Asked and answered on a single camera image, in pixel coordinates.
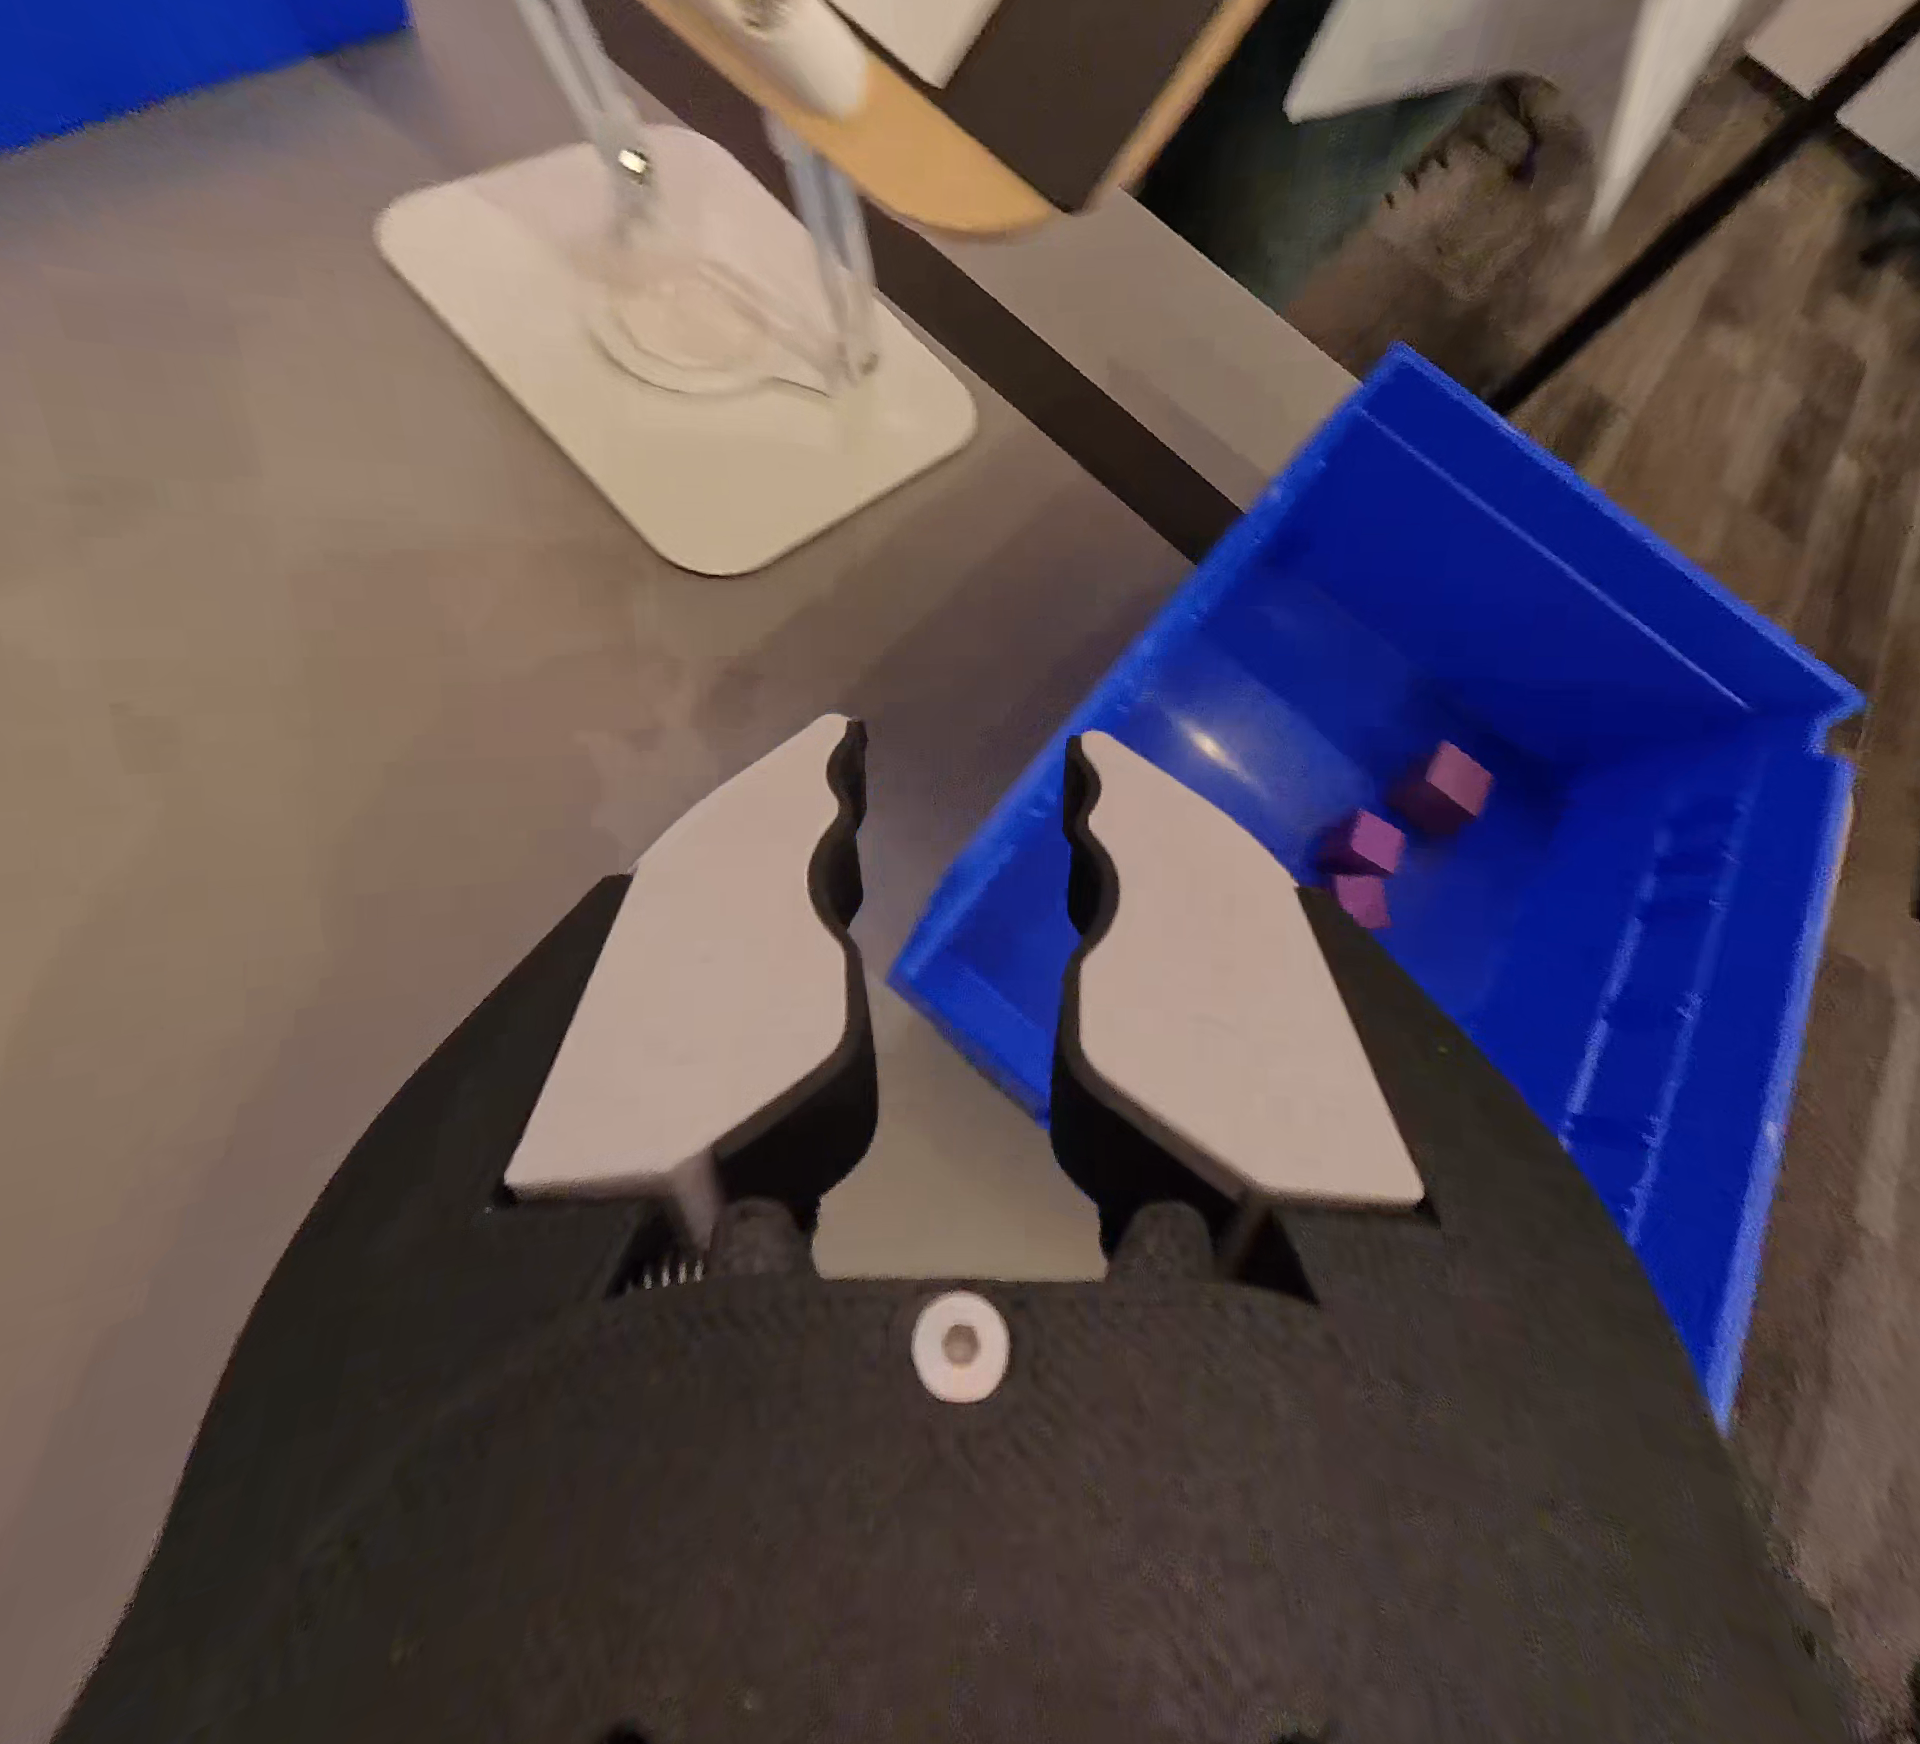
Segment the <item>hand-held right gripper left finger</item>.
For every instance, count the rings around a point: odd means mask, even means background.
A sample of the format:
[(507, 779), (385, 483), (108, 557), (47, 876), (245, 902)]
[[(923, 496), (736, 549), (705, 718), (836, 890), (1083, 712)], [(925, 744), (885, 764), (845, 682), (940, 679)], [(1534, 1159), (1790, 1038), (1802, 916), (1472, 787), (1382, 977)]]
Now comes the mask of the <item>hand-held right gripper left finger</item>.
[(865, 729), (827, 712), (636, 859), (501, 1183), (650, 1202), (706, 1244), (727, 1203), (810, 1231), (878, 1125), (861, 904)]

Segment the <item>wooden document stand white base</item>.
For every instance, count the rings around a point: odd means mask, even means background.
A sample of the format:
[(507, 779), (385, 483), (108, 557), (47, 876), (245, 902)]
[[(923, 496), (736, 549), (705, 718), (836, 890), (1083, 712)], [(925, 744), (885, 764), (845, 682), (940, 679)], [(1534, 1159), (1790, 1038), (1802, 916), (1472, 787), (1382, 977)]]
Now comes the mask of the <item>wooden document stand white base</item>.
[(1123, 193), (1267, 2), (1000, 0), (932, 85), (825, 0), (509, 0), (580, 141), (376, 244), (650, 550), (755, 572), (975, 430), (867, 216), (1005, 241)]

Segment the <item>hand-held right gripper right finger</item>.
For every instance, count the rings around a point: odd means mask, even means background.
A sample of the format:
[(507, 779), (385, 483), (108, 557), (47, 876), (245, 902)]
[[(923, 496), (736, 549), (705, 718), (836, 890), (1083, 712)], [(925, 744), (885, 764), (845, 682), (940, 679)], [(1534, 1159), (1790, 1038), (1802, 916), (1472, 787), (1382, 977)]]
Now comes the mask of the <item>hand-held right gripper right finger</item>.
[(1292, 1211), (1415, 1220), (1423, 1181), (1287, 867), (1098, 729), (1069, 737), (1073, 946), (1049, 1135), (1117, 1261), (1170, 1206), (1212, 1261)]

